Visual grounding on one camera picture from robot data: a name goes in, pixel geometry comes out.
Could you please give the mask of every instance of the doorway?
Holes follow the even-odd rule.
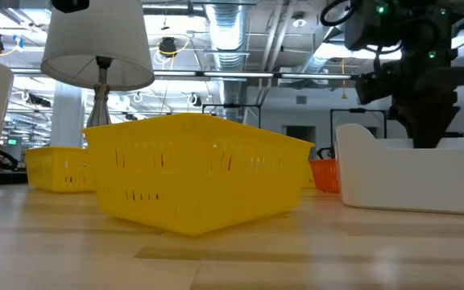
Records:
[[[307,141],[310,143],[316,143],[316,127],[315,126],[284,126],[283,132],[286,136]],[[309,153],[310,159],[316,159],[316,148],[313,147]]]

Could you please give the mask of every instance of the column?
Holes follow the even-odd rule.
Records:
[[[53,99],[52,147],[82,148],[85,95],[81,88],[56,82]]]

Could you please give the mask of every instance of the light fixture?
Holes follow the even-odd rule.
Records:
[[[384,51],[392,50],[395,47],[384,48]],[[364,59],[364,60],[373,60],[375,58],[375,54],[373,52],[369,52],[366,49],[362,49],[356,52],[352,52],[345,48],[344,45],[340,44],[333,44],[333,43],[322,43],[320,47],[314,52],[315,57],[323,58],[323,59],[331,59],[331,58],[357,58],[357,59]],[[381,60],[399,60],[402,57],[402,53],[400,51],[384,54],[380,56]]]
[[[351,76],[338,74],[303,74],[303,73],[283,73],[282,78],[287,79],[306,79],[306,80],[349,80]]]
[[[204,72],[206,77],[273,77],[270,72]]]
[[[303,27],[307,23],[304,17],[305,17],[305,12],[296,12],[295,14],[293,14],[292,16],[293,26]]]
[[[155,71],[155,75],[157,77],[194,77],[197,74],[185,71]]]
[[[52,9],[41,68],[55,80],[94,89],[87,126],[100,126],[111,123],[109,91],[141,89],[155,77],[142,4],[98,0],[87,5],[71,13]]]
[[[452,38],[452,49],[460,48],[464,45],[464,35],[458,35]]]

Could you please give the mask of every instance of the orange basket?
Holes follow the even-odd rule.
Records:
[[[339,175],[335,159],[310,160],[316,189],[327,193],[339,193]]]

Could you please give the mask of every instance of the desk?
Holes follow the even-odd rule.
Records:
[[[0,187],[0,289],[461,289],[464,216],[337,195],[196,238],[108,217],[94,194]]]

